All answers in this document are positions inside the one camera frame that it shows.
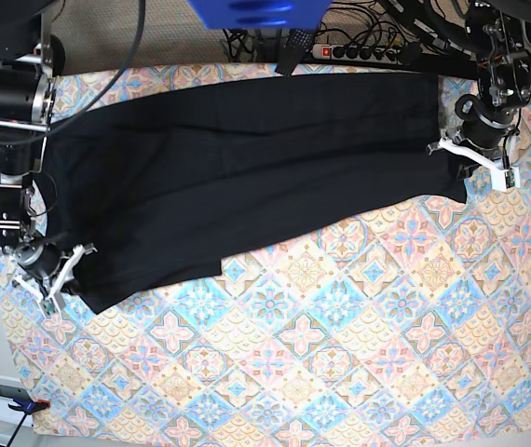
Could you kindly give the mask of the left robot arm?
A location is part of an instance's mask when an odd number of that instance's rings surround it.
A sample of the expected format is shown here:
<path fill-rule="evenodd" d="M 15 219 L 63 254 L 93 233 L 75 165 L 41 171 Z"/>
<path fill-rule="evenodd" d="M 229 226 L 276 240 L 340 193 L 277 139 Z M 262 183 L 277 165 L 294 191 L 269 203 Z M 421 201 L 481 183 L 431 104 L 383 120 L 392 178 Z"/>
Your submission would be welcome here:
<path fill-rule="evenodd" d="M 453 5 L 464 20 L 458 34 L 430 1 L 423 6 L 439 34 L 474 56 L 478 93 L 461 96 L 455 105 L 460 125 L 448 129 L 438 142 L 427 146 L 432 155 L 444 150 L 459 157 L 456 177 L 468 178 L 477 168 L 490 174 L 494 190 L 506 192 L 521 185 L 519 168 L 509 150 L 520 134 L 522 109 L 531 102 L 531 66 L 524 48 L 522 23 L 483 1 L 473 1 L 466 11 Z"/>

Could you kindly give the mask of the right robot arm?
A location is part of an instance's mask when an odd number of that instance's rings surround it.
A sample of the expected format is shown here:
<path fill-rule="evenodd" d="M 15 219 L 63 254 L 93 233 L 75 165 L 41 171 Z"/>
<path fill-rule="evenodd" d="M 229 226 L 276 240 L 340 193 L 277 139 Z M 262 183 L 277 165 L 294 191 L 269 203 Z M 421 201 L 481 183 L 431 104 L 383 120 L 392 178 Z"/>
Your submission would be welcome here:
<path fill-rule="evenodd" d="M 51 130 L 66 53 L 49 1 L 0 1 L 0 254 L 33 279 L 42 299 L 74 293 L 73 270 L 90 248 L 63 251 L 35 228 L 34 176 Z"/>

